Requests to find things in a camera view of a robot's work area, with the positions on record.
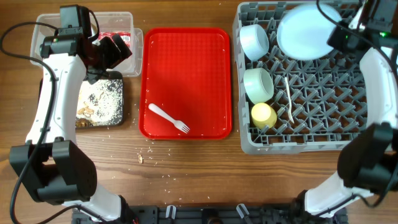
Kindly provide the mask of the light blue plate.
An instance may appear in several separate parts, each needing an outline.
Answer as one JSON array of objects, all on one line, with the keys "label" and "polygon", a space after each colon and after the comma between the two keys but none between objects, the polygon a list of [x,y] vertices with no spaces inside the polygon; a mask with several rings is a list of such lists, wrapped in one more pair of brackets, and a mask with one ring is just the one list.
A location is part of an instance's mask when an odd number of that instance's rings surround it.
[{"label": "light blue plate", "polygon": [[333,47],[327,41],[335,25],[324,17],[326,14],[335,22],[342,20],[340,13],[327,4],[301,4],[291,9],[277,28],[277,43],[286,56],[296,60],[315,60],[329,54]]}]

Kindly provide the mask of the white plastic spoon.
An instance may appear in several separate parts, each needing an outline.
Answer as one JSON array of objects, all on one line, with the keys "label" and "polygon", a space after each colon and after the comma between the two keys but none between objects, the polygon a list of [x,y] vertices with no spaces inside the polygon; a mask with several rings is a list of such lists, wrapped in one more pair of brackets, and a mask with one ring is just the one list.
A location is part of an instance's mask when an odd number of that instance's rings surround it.
[{"label": "white plastic spoon", "polygon": [[285,81],[285,89],[286,89],[286,94],[287,94],[287,98],[288,98],[288,117],[289,117],[289,121],[294,124],[294,119],[292,116],[292,99],[291,99],[291,94],[290,94],[290,86],[289,86],[289,79],[288,77],[284,77],[284,81]]}]

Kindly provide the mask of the light blue bowl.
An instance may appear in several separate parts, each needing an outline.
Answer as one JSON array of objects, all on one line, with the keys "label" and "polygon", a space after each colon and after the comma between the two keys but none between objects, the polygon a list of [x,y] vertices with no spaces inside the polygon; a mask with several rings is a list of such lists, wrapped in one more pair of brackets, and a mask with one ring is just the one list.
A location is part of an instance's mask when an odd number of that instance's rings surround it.
[{"label": "light blue bowl", "polygon": [[251,61],[259,60],[269,51],[269,40],[259,24],[244,26],[239,31],[242,49]]}]

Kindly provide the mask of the green bowl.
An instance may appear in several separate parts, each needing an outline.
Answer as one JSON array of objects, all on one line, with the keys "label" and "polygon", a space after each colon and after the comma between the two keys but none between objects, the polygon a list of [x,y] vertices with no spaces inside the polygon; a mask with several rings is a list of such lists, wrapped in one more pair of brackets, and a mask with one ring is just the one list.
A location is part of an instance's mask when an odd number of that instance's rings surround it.
[{"label": "green bowl", "polygon": [[246,70],[243,83],[249,100],[254,104],[265,103],[274,96],[273,79],[264,68]]}]

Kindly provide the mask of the pink plastic fork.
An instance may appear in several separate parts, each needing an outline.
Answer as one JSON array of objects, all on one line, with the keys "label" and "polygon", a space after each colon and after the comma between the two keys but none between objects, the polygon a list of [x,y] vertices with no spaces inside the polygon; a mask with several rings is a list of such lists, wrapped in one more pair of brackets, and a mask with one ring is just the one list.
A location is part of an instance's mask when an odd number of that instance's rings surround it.
[{"label": "pink plastic fork", "polygon": [[148,108],[155,114],[157,114],[157,115],[163,117],[164,119],[166,119],[167,121],[171,122],[181,132],[183,132],[185,134],[189,133],[190,128],[185,123],[183,123],[181,120],[173,119],[170,115],[168,115],[164,110],[159,108],[157,105],[151,103],[148,105]]}]

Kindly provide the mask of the yellow plastic cup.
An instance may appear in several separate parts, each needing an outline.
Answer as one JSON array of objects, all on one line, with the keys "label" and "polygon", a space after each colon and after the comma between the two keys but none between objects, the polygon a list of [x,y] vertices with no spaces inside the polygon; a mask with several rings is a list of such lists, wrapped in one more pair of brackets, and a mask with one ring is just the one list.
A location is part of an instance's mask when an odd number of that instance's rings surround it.
[{"label": "yellow plastic cup", "polygon": [[255,104],[251,109],[251,118],[254,125],[263,129],[266,126],[272,128],[277,122],[277,114],[267,103]]}]

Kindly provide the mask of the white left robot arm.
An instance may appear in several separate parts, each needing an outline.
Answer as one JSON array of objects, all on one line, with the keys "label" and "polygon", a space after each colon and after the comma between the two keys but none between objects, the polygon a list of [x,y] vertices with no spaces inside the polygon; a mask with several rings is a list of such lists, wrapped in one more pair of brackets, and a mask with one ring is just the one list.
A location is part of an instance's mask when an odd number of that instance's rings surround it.
[{"label": "white left robot arm", "polygon": [[9,162],[36,202],[77,209],[94,221],[137,223],[126,200],[97,181],[93,161],[78,148],[75,118],[84,80],[97,80],[131,55],[120,35],[99,38],[89,25],[72,23],[46,37],[38,62],[44,70],[34,123]]}]

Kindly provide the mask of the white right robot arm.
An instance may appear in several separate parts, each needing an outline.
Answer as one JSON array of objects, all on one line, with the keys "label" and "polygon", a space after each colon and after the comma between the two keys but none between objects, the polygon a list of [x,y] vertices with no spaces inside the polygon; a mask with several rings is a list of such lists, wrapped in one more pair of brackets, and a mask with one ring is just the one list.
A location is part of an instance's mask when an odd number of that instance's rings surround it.
[{"label": "white right robot arm", "polygon": [[359,58],[366,87],[366,129],[340,152],[337,170],[307,190],[303,211],[330,218],[355,202],[377,196],[381,203],[397,190],[397,2],[362,1],[350,23],[320,1],[289,11],[277,29],[277,41],[294,59],[316,59],[333,49]]}]

